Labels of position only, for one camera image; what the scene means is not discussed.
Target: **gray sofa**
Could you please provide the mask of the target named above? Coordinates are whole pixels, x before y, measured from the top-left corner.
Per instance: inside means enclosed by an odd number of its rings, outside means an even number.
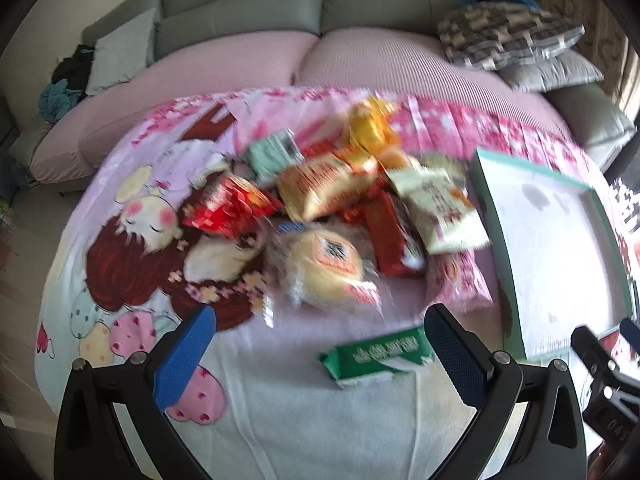
[[[569,128],[606,169],[635,134],[631,121],[594,84],[546,97],[515,94],[493,73],[449,66],[434,35],[457,6],[458,0],[127,0],[87,27],[82,41],[95,44],[144,10],[157,9],[156,63],[65,116],[35,150],[31,171],[60,189],[84,187],[116,142],[162,102],[284,84],[417,93],[547,130]],[[250,75],[247,64],[254,65]],[[197,76],[181,77],[185,73]]]

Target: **mint green package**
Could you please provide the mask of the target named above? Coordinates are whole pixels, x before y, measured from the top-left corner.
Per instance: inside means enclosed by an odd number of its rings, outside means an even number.
[[[392,379],[419,370],[433,360],[424,327],[336,346],[318,357],[338,386]]]

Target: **green-edged box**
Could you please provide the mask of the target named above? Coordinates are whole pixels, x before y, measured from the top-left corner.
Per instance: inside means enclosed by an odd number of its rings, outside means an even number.
[[[630,279],[595,190],[521,158],[477,150],[470,176],[492,242],[504,349],[519,361],[566,351],[634,315]]]

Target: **clothing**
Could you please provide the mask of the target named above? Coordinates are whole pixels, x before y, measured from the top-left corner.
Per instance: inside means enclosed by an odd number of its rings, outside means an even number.
[[[71,90],[67,85],[68,81],[61,79],[55,84],[48,84],[40,94],[38,110],[50,123],[57,123],[62,119],[83,96],[82,90]]]
[[[66,79],[66,87],[70,90],[86,90],[91,73],[91,65],[94,61],[94,49],[90,46],[79,44],[72,57],[65,57],[53,71],[51,82],[53,84]]]

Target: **tile floor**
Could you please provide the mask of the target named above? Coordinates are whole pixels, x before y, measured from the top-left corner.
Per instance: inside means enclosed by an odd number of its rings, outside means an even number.
[[[0,418],[43,479],[53,478],[56,416],[36,384],[34,341],[44,282],[81,196],[21,190],[12,205],[14,224],[1,234],[11,252],[0,270]]]

